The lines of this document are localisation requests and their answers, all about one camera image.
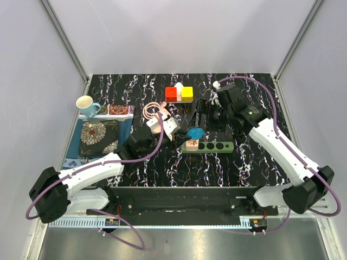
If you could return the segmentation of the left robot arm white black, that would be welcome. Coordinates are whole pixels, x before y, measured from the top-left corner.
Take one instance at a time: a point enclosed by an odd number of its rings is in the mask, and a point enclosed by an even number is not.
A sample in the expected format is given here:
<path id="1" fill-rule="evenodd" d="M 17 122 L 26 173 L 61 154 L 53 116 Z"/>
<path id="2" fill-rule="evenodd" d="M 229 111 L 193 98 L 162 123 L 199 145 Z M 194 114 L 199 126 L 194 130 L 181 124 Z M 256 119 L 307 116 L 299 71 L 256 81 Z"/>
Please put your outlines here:
<path id="1" fill-rule="evenodd" d="M 48 167 L 42 171 L 29 191 L 31 204 L 25 217 L 51 223 L 73 207 L 79 207 L 82 196 L 79 191 L 103 179 L 120 176 L 126 168 L 136 167 L 150 159 L 160 149 L 175 150 L 191 137 L 182 130 L 174 134 L 152 134 L 148 127 L 131 133 L 122 145 L 93 162 L 67 170 L 56 171 Z"/>

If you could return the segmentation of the yellow cube socket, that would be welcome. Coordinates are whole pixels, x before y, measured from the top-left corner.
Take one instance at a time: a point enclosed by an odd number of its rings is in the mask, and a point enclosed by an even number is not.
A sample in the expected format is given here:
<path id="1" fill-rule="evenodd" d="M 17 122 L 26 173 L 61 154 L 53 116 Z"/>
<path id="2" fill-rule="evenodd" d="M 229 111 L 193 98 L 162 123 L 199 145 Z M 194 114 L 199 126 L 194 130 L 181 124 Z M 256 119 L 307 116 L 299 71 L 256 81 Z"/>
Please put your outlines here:
<path id="1" fill-rule="evenodd" d="M 194 99 L 193 87 L 182 87 L 181 101 L 185 103 L 191 103 Z"/>

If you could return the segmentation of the pink cube socket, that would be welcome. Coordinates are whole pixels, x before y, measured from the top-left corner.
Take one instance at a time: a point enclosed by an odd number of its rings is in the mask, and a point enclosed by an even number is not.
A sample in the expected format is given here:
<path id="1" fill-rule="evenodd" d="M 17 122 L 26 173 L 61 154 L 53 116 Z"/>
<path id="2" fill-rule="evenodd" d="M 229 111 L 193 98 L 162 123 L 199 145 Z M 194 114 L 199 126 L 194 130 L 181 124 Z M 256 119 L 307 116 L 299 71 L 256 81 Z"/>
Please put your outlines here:
<path id="1" fill-rule="evenodd" d="M 198 151 L 199 140 L 188 140 L 185 142 L 185 149 L 188 152 Z"/>
<path id="2" fill-rule="evenodd" d="M 162 108 L 159 110 L 163 118 L 169 118 L 171 116 L 170 112 L 166 110 L 165 108 Z"/>

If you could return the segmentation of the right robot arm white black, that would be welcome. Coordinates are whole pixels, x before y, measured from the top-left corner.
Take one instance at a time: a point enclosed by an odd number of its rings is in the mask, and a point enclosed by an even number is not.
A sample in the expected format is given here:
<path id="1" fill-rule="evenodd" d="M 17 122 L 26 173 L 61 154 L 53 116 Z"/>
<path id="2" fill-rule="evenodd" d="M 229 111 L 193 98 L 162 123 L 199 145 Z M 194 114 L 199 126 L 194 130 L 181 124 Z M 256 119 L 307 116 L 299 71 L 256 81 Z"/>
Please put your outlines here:
<path id="1" fill-rule="evenodd" d="M 286 185 L 263 186 L 246 201 L 249 213 L 258 215 L 268 206 L 287 206 L 297 214 L 314 212 L 313 206 L 328 193 L 334 171 L 320 167 L 301 152 L 277 127 L 274 116 L 258 103 L 246 101 L 232 84 L 216 91 L 216 100 L 198 99 L 196 125 L 206 131 L 223 132 L 226 126 L 261 145 L 285 171 Z"/>

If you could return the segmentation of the white triangular power strip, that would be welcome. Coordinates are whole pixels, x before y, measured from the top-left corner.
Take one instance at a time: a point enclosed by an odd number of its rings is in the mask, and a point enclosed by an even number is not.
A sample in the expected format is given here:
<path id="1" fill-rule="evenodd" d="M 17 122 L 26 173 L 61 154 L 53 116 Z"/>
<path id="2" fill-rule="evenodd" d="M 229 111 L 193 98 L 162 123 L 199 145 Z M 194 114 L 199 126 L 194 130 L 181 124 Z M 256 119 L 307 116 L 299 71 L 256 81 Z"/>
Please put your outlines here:
<path id="1" fill-rule="evenodd" d="M 180 82 L 177 82 L 174 87 L 176 88 L 176 101 L 175 103 L 181 103 L 182 102 L 182 88 L 183 85 Z"/>

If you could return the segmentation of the blue plug adapter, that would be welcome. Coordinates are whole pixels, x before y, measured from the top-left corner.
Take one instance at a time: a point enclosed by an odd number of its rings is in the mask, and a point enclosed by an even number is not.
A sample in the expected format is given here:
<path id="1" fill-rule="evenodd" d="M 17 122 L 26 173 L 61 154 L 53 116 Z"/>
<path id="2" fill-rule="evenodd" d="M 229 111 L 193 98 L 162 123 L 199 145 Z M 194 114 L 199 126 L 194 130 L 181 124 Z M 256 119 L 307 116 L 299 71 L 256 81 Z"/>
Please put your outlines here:
<path id="1" fill-rule="evenodd" d="M 191 140 L 199 140 L 202 136 L 204 136 L 204 130 L 202 128 L 192 128 L 188 130 L 186 136 L 189 136 Z"/>

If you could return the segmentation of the red cube socket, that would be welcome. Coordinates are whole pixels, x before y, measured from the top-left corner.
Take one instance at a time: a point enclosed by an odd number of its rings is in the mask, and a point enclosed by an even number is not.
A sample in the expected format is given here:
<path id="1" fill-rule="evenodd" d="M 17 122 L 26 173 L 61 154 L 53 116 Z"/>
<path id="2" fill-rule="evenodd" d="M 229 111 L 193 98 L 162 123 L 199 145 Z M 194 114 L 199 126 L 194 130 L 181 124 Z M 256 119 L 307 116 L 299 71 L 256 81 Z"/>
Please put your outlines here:
<path id="1" fill-rule="evenodd" d="M 177 101 L 177 88 L 166 87 L 165 88 L 165 101 L 167 103 L 174 103 Z"/>

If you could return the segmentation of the pink cube socket front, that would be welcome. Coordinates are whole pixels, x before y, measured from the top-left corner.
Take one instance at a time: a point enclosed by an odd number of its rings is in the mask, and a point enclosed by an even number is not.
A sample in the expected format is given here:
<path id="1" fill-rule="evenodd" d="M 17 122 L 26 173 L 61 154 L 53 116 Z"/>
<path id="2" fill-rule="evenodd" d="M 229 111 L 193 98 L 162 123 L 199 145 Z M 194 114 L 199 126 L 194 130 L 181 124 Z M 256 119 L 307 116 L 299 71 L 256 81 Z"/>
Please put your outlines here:
<path id="1" fill-rule="evenodd" d="M 166 110 L 165 108 L 162 108 L 159 110 L 163 118 L 169 118 L 171 116 L 170 112 Z"/>

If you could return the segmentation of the green power strip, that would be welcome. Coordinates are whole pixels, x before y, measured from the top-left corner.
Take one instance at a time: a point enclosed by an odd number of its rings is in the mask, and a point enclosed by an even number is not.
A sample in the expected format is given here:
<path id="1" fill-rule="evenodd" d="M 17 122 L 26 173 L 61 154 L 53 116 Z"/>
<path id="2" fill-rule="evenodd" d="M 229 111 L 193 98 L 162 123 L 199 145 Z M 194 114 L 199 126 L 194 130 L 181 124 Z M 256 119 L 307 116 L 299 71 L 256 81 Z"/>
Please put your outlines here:
<path id="1" fill-rule="evenodd" d="M 196 154 L 206 154 L 206 153 L 233 153 L 234 143 L 233 142 L 203 142 L 199 141 L 198 151 L 188 152 L 185 149 L 185 143 L 181 147 L 183 153 L 196 153 Z"/>

